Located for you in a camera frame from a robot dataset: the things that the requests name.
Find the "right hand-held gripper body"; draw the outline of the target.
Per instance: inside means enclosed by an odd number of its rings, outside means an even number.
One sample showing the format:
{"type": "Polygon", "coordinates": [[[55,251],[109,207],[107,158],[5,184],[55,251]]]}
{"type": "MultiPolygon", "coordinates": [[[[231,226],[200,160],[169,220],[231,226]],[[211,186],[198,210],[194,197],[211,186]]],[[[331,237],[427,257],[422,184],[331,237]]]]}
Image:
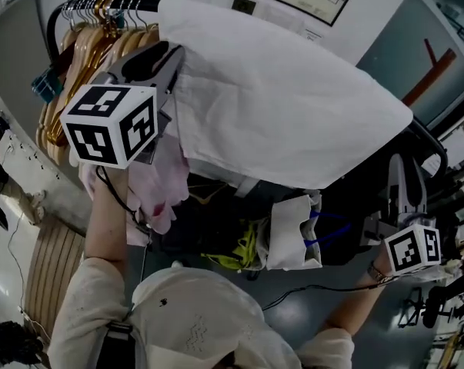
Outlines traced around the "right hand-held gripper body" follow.
{"type": "Polygon", "coordinates": [[[441,263],[440,233],[421,211],[404,211],[394,223],[379,212],[365,218],[360,244],[386,247],[392,276],[412,274],[441,263]]]}

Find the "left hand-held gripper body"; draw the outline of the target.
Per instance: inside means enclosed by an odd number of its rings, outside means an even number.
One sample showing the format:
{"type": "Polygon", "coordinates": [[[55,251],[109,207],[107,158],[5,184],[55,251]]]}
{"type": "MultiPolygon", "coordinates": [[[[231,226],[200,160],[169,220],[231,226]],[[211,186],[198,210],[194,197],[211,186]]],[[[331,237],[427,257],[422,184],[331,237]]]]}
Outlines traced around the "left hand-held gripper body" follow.
{"type": "Polygon", "coordinates": [[[112,69],[75,93],[60,122],[78,161],[125,169],[162,136],[171,118],[156,104],[154,76],[112,69]]]}

